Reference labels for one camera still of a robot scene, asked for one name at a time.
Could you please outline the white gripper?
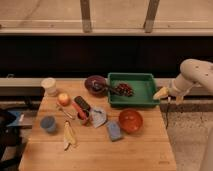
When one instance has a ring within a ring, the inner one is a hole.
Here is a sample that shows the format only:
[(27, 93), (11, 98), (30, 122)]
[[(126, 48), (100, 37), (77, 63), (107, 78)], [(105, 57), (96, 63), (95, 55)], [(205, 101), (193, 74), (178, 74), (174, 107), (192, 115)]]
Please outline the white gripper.
[(169, 94), (174, 97), (185, 96), (189, 93), (190, 89), (191, 83), (189, 81), (175, 78), (169, 84), (169, 91), (167, 87), (162, 87), (153, 95), (153, 99), (160, 100), (162, 98), (168, 97)]

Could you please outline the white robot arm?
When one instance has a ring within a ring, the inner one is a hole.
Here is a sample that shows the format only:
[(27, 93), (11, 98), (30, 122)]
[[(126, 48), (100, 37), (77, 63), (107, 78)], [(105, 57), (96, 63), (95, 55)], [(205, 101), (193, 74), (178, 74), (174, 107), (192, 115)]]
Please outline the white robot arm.
[[(190, 90), (199, 84), (213, 96), (213, 62), (186, 59), (180, 64), (180, 73), (167, 87), (162, 87), (154, 95), (154, 100), (173, 96), (180, 104)], [(213, 127), (208, 140), (199, 171), (213, 171)]]

